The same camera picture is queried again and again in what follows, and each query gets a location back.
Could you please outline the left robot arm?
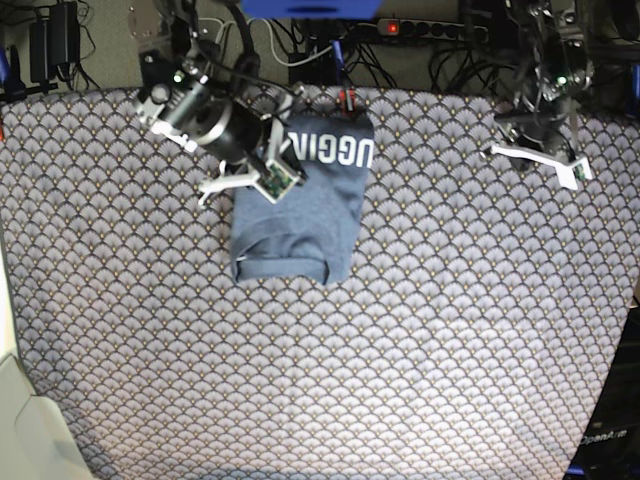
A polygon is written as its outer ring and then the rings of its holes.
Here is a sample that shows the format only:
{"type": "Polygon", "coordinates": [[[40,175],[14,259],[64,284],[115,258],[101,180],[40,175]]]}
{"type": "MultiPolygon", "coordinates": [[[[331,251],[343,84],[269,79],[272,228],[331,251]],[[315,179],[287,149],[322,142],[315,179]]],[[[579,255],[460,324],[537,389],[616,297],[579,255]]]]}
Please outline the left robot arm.
{"type": "Polygon", "coordinates": [[[569,163],[574,142],[561,127],[591,85],[594,66],[573,1],[507,1],[518,29],[519,60],[512,109],[495,116],[509,146],[569,163]]]}

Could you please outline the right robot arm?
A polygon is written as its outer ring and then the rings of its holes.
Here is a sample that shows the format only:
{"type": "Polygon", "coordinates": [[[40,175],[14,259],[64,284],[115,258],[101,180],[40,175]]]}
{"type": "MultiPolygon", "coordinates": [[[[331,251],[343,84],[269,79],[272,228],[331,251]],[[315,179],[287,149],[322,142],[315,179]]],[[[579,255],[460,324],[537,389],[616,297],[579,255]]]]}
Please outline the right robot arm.
{"type": "Polygon", "coordinates": [[[217,43],[202,36],[194,1],[133,1],[129,30],[137,45],[142,87],[136,112],[142,125],[192,153],[202,149],[231,165],[264,163],[259,151],[268,124],[241,95],[261,83],[249,26],[235,3],[226,5],[243,50],[233,66],[217,43]]]}

